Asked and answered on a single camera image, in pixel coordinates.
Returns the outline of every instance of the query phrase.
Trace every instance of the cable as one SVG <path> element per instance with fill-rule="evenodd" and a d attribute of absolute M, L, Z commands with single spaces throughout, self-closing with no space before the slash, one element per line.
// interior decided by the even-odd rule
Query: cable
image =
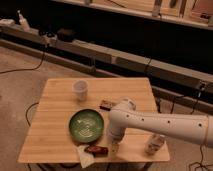
<path fill-rule="evenodd" d="M 191 168 L 193 166 L 196 166 L 194 168 L 194 170 L 196 171 L 197 169 L 201 169 L 202 171 L 207 170 L 207 171 L 211 171 L 211 169 L 209 169 L 209 167 L 213 166 L 213 164 L 208 164 L 208 165 L 204 165 L 203 164 L 203 160 L 204 160 L 204 154 L 203 154 L 203 145 L 200 145 L 200 154 L 201 154 L 201 160 L 200 162 L 194 162 L 189 164 L 189 171 L 191 171 Z"/>
<path fill-rule="evenodd" d="M 170 114 L 172 114 L 173 111 L 174 111 L 174 107 L 175 107 L 175 102 L 176 102 L 176 100 L 177 100 L 177 99 L 182 99 L 182 98 L 184 98 L 184 97 L 186 97 L 186 95 L 181 95 L 181 96 L 175 96 L 175 97 L 174 97 L 174 99 L 173 99 L 173 101 L 172 101 L 172 108 L 171 108 Z"/>
<path fill-rule="evenodd" d="M 29 110 L 33 107 L 33 106 L 36 106 L 37 104 L 39 104 L 39 102 L 36 102 L 36 103 L 33 103 L 32 105 L 30 105 L 27 110 L 26 110 L 26 113 L 25 113 L 25 118 L 26 118 L 26 121 L 27 121 L 27 124 L 28 126 L 30 126 L 30 122 L 29 122 L 29 119 L 28 119 L 28 112 Z"/>
<path fill-rule="evenodd" d="M 29 163 L 27 164 L 27 167 L 28 167 L 29 171 L 32 171 L 31 166 L 30 166 Z"/>
<path fill-rule="evenodd" d="M 47 171 L 41 164 L 36 164 L 42 171 Z"/>
<path fill-rule="evenodd" d="M 106 167 L 106 171 L 109 171 L 109 169 L 110 169 L 110 163 L 108 163 L 108 165 L 107 165 L 107 167 Z"/>
<path fill-rule="evenodd" d="M 156 102 L 156 105 L 157 105 L 158 113 L 161 113 L 161 99 L 156 98 L 155 102 Z"/>
<path fill-rule="evenodd" d="M 117 2 L 115 2 L 113 0 L 106 0 L 106 1 L 109 1 L 109 2 L 115 4 L 115 5 L 119 6 L 119 7 L 126 8 L 124 5 L 121 5 L 121 4 L 119 4 L 119 3 L 117 3 Z"/>
<path fill-rule="evenodd" d="M 195 103 L 193 105 L 192 111 L 190 112 L 191 115 L 195 112 L 195 108 L 196 108 L 198 102 L 199 102 L 199 98 L 197 98 L 197 100 L 195 101 Z"/>
<path fill-rule="evenodd" d="M 60 165 L 62 168 L 64 168 L 64 169 L 73 169 L 73 168 L 77 167 L 79 164 L 76 163 L 76 164 L 73 164 L 73 165 L 68 166 L 68 165 L 65 165 L 65 164 L 60 163 L 59 165 Z"/>
<path fill-rule="evenodd" d="M 6 74 L 6 73 L 10 73 L 10 72 L 19 72 L 19 71 L 34 71 L 34 70 L 37 70 L 42 65 L 42 63 L 44 61 L 44 58 L 45 58 L 45 50 L 42 53 L 42 57 L 41 57 L 40 63 L 36 67 L 27 68 L 27 69 L 14 69 L 14 70 L 2 71 L 2 72 L 0 72 L 0 74 Z"/>
<path fill-rule="evenodd" d="M 149 62 L 147 63 L 147 65 L 145 66 L 144 68 L 144 74 L 148 77 L 148 69 L 149 69 L 149 66 L 150 66 L 150 63 L 152 62 L 152 58 L 149 59 Z"/>

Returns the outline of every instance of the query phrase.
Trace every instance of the bottle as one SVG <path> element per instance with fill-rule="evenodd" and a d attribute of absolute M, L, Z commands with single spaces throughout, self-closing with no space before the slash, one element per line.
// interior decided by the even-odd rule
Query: bottle
<path fill-rule="evenodd" d="M 153 134 L 146 142 L 144 151 L 148 155 L 154 155 L 165 143 L 165 136 L 159 134 Z"/>
<path fill-rule="evenodd" d="M 26 20 L 26 18 L 23 17 L 23 15 L 21 14 L 21 11 L 18 10 L 18 16 L 19 16 L 19 23 L 21 24 L 22 28 L 24 31 L 29 31 L 30 30 L 30 26 Z"/>

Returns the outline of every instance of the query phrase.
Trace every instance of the white object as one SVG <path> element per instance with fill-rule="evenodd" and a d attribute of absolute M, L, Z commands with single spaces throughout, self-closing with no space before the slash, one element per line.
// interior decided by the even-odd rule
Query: white object
<path fill-rule="evenodd" d="M 87 98 L 87 82 L 80 80 L 73 84 L 73 92 L 76 95 L 77 100 L 85 101 Z"/>
<path fill-rule="evenodd" d="M 108 137 L 121 141 L 127 127 L 202 144 L 213 148 L 213 117 L 204 115 L 143 113 L 131 110 L 128 101 L 114 106 L 109 112 Z"/>
<path fill-rule="evenodd" d="M 13 26 L 15 25 L 15 21 L 13 19 L 1 19 L 0 26 Z"/>
<path fill-rule="evenodd" d="M 149 140 L 146 142 L 144 151 L 148 155 L 154 155 L 165 142 L 165 136 L 159 134 L 153 134 L 150 136 Z"/>
<path fill-rule="evenodd" d="M 19 23 L 21 24 L 22 28 L 24 31 L 29 31 L 30 30 L 30 26 L 27 22 L 27 19 L 23 17 L 23 15 L 21 14 L 21 11 L 18 10 L 18 15 L 19 15 Z"/>
<path fill-rule="evenodd" d="M 90 166 L 91 164 L 93 164 L 94 161 L 94 156 L 90 153 L 85 152 L 85 148 L 87 148 L 89 145 L 80 145 L 77 147 L 77 151 L 78 151 L 78 155 L 80 158 L 80 162 L 81 162 L 81 167 L 84 169 L 88 166 Z"/>

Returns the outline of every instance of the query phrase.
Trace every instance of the wooden shelf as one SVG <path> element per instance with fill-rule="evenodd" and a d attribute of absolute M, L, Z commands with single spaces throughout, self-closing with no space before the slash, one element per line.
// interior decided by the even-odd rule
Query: wooden shelf
<path fill-rule="evenodd" d="M 107 2 L 106 0 L 94 0 L 90 5 L 86 5 L 84 0 L 52 0 L 60 3 L 67 3 L 72 5 L 83 6 L 87 8 L 99 9 L 109 12 L 115 12 L 120 14 L 126 14 L 136 17 L 142 17 L 151 20 L 164 21 L 168 23 L 180 24 L 184 26 L 190 26 L 200 29 L 213 30 L 213 27 L 209 27 L 207 23 L 197 22 L 190 18 L 190 11 L 193 6 L 194 0 L 187 0 L 185 14 L 183 17 L 179 16 L 180 3 L 178 3 L 174 9 L 168 8 L 169 0 L 163 0 L 161 8 L 161 17 L 152 17 L 152 6 L 154 1 L 144 0 L 143 3 L 138 3 L 139 0 L 115 0 L 117 3 L 123 2 L 121 5 L 124 5 L 126 8 L 117 6 L 116 4 Z"/>

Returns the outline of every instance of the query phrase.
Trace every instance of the green bowl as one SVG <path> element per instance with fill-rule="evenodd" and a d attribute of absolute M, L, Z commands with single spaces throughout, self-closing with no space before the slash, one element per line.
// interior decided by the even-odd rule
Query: green bowl
<path fill-rule="evenodd" d="M 80 110 L 72 116 L 69 130 L 72 138 L 80 143 L 97 140 L 103 132 L 104 120 L 100 113 L 92 109 Z"/>

